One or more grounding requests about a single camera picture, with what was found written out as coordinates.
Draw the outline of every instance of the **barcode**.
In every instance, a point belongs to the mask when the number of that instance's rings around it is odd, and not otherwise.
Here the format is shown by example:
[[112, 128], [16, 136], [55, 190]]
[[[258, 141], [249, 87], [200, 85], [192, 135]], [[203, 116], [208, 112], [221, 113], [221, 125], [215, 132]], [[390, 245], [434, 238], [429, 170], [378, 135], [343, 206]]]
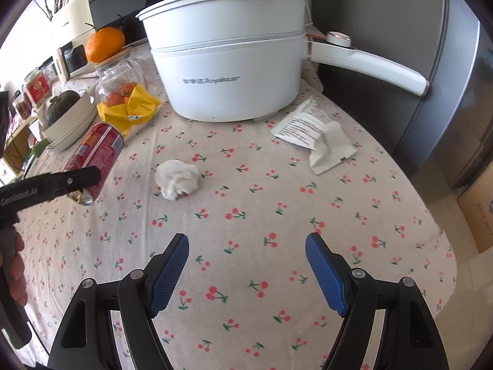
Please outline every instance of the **barcode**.
[[87, 150], [87, 144], [81, 144], [79, 146], [79, 148], [77, 149], [77, 151], [75, 152], [75, 155], [76, 156], [83, 156], [84, 153], [86, 152]]
[[117, 136], [115, 141], [112, 144], [112, 148], [115, 149], [116, 154], [120, 154], [121, 151], [123, 150], [123, 138], [121, 136]]

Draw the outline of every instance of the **white crumpled tissue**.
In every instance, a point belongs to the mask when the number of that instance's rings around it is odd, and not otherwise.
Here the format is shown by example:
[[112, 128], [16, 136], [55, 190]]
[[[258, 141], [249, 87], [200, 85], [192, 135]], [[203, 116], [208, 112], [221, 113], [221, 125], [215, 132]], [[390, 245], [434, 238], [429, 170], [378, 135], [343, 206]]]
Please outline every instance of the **white crumpled tissue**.
[[176, 200], [179, 195], [191, 195], [199, 188], [199, 168], [179, 160], [168, 160], [156, 168], [156, 183], [165, 199]]

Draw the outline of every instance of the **yellow wrapper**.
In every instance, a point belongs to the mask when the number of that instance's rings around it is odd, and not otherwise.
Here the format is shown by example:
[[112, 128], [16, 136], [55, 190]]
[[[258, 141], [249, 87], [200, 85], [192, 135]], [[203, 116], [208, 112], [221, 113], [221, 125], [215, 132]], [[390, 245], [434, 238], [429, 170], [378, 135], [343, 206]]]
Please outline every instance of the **yellow wrapper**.
[[161, 102], [138, 84], [130, 95], [128, 103], [108, 107], [98, 104], [98, 114], [104, 122], [112, 124], [126, 138], [132, 126], [144, 124], [152, 118]]

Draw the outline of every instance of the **blue textured pad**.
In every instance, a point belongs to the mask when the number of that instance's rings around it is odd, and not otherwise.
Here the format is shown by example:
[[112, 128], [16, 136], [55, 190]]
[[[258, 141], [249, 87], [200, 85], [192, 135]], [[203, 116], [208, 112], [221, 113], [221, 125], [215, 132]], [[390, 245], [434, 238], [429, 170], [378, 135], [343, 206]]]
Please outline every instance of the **blue textured pad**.
[[321, 246], [310, 235], [305, 241], [305, 253], [329, 307], [337, 311], [339, 316], [344, 317], [348, 304], [344, 299], [343, 283]]
[[174, 287], [177, 286], [178, 278], [185, 267], [188, 259], [188, 238], [183, 235], [178, 246], [167, 261], [152, 288], [152, 301], [149, 311], [152, 317], [157, 316], [161, 310], [166, 309], [171, 299]]

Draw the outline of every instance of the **silver bolt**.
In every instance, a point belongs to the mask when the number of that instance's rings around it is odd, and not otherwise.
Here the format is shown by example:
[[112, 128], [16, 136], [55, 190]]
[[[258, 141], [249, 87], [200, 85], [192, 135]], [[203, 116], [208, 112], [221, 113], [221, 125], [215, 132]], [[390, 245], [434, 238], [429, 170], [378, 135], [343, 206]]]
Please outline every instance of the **silver bolt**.
[[93, 283], [94, 283], [93, 280], [87, 278], [84, 281], [82, 281], [82, 288], [84, 289], [91, 288]]
[[354, 278], [364, 278], [366, 275], [366, 273], [360, 269], [360, 268], [355, 268], [353, 271], [352, 271], [352, 276]]
[[144, 271], [134, 270], [130, 273], [130, 278], [132, 278], [133, 280], [138, 280], [139, 278], [142, 278], [143, 275], [144, 275]]
[[402, 283], [405, 285], [405, 286], [414, 286], [414, 280], [410, 277], [404, 277], [402, 279]]

